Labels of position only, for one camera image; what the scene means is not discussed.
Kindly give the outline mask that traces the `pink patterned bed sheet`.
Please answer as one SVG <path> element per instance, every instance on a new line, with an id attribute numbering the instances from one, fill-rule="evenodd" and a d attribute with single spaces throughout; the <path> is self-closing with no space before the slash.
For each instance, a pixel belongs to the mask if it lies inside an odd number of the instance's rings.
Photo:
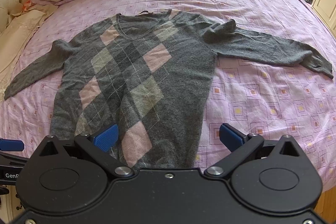
<path id="1" fill-rule="evenodd" d="M 49 51 L 56 39 L 70 40 L 117 13 L 169 8 L 217 21 L 233 19 L 241 28 L 310 44 L 335 62 L 335 38 L 303 0 L 72 0 L 35 32 L 7 79 Z M 222 122 L 267 139 L 295 137 L 323 180 L 317 211 L 324 216 L 335 212 L 335 80 L 304 67 L 219 59 L 205 106 L 197 167 L 206 168 L 228 154 L 219 141 Z"/>

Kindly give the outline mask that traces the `cream pillow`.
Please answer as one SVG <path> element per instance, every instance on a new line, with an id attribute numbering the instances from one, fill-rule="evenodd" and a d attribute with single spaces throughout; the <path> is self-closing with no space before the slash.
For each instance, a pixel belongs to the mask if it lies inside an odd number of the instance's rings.
<path id="1" fill-rule="evenodd" d="M 31 10 L 14 18 L 1 34 L 1 101 L 22 51 L 45 21 L 46 15 L 45 12 Z"/>

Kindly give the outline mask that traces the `grey argyle sweater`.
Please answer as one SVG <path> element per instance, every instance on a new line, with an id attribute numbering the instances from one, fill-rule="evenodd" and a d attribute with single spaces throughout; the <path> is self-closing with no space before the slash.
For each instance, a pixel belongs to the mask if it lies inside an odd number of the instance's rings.
<path id="1" fill-rule="evenodd" d="M 18 73 L 11 98 L 62 71 L 50 133 L 59 139 L 93 134 L 117 124 L 112 154 L 135 168 L 192 167 L 205 106 L 219 59 L 272 67 L 304 67 L 333 79 L 331 63 L 313 47 L 245 30 L 201 14 L 167 10 L 114 15 L 49 52 Z"/>

